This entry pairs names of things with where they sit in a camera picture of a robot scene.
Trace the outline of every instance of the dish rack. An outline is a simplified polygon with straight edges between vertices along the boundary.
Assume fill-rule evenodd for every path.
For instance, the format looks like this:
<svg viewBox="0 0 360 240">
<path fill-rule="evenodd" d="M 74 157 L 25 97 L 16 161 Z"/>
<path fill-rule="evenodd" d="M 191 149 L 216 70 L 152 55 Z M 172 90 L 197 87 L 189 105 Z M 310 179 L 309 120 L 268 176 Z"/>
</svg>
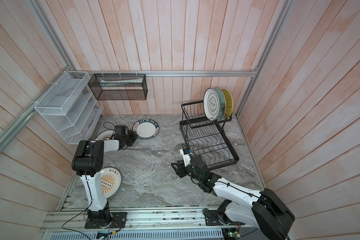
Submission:
<svg viewBox="0 0 360 240">
<path fill-rule="evenodd" d="M 193 155 L 203 158 L 209 170 L 233 165 L 239 161 L 239 156 L 223 129 L 225 123 L 232 120 L 232 115 L 220 121 L 211 121 L 204 113 L 203 101 L 184 103 L 182 109 L 180 131 L 185 145 Z"/>
<path fill-rule="evenodd" d="M 35 106 L 68 144 L 88 139 L 104 109 L 92 93 L 82 93 L 88 81 L 87 72 L 66 72 Z"/>
</svg>

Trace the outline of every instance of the wood panel wall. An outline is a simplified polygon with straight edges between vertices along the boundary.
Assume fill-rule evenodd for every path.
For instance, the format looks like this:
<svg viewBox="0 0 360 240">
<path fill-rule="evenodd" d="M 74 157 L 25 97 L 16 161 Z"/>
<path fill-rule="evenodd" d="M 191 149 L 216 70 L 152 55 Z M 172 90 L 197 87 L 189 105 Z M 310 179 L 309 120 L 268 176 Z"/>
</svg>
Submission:
<svg viewBox="0 0 360 240">
<path fill-rule="evenodd" d="M 294 4 L 240 121 L 296 239 L 360 239 L 360 0 Z"/>
<path fill-rule="evenodd" d="M 65 67 L 27 1 L 0 1 L 0 133 Z M 39 115 L 4 150 L 0 238 L 35 237 L 69 182 L 74 151 Z"/>
<path fill-rule="evenodd" d="M 250 70 L 285 0 L 40 0 L 78 70 Z M 146 101 L 105 114 L 181 113 L 209 87 L 242 98 L 246 77 L 148 78 Z"/>
</svg>

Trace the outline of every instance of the marble countertop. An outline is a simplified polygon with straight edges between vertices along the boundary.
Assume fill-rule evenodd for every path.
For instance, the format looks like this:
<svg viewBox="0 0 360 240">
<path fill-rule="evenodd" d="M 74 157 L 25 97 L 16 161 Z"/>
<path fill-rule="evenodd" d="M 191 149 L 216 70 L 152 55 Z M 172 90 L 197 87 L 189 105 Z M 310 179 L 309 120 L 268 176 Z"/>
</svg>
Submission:
<svg viewBox="0 0 360 240">
<path fill-rule="evenodd" d="M 122 151 L 106 152 L 103 167 L 115 167 L 122 175 L 119 191 L 108 199 L 110 207 L 210 205 L 224 200 L 204 193 L 189 177 L 178 178 L 172 162 L 182 160 L 179 150 L 184 143 L 179 129 L 179 115 L 115 115 L 100 119 L 98 133 L 106 130 L 104 122 L 126 125 L 151 118 L 159 125 L 159 133 L 152 139 L 137 139 L 133 146 Z M 227 138 L 240 160 L 237 164 L 213 170 L 227 180 L 244 187 L 261 190 L 250 151 L 243 140 L 236 118 L 225 124 Z M 85 208 L 88 205 L 84 186 L 79 179 L 69 194 L 66 208 Z"/>
</svg>

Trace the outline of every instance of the wire basket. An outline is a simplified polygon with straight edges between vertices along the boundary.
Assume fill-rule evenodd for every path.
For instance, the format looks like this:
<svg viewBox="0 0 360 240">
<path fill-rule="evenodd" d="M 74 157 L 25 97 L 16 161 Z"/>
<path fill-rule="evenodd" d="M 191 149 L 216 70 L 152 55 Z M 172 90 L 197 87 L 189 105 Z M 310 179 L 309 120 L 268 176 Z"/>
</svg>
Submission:
<svg viewBox="0 0 360 240">
<path fill-rule="evenodd" d="M 198 123 L 198 121 L 203 123 L 206 118 L 193 118 L 192 120 L 192 123 Z M 203 126 L 192 128 L 187 120 L 180 122 L 180 131 L 187 149 L 191 150 L 192 154 L 201 156 L 209 170 L 236 164 L 239 156 L 220 124 L 201 125 Z"/>
<path fill-rule="evenodd" d="M 97 100 L 146 100 L 144 74 L 95 73 L 88 83 Z"/>
<path fill-rule="evenodd" d="M 36 111 L 41 115 L 66 115 L 88 81 L 87 72 L 66 72 L 36 104 Z"/>
<path fill-rule="evenodd" d="M 204 127 L 232 120 L 232 114 L 225 119 L 216 119 L 215 121 L 208 119 L 204 112 L 204 101 L 183 103 L 181 107 L 183 109 L 183 118 L 185 117 L 191 128 Z"/>
</svg>

